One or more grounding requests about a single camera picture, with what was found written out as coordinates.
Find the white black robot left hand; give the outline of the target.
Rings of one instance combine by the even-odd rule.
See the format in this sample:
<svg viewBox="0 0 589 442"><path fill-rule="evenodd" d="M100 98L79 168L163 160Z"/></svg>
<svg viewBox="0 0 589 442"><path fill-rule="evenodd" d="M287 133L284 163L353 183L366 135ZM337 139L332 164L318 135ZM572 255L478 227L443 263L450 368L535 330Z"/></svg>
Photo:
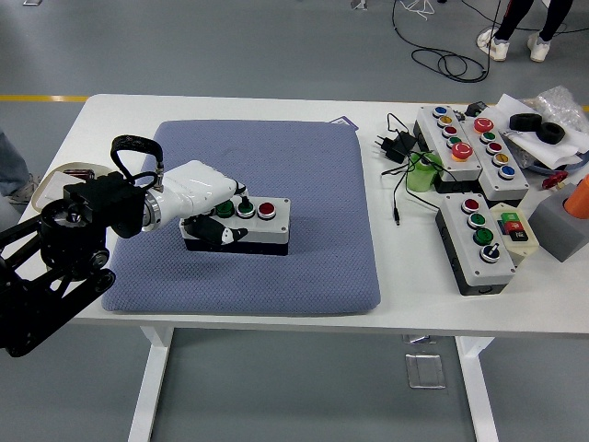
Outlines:
<svg viewBox="0 0 589 442"><path fill-rule="evenodd" d="M192 237L215 246L239 241L248 234L244 227L231 228L210 213L234 195L246 196L247 187L218 170L192 160L167 171L162 189L152 188L144 199L143 230L153 231L178 217Z"/></svg>

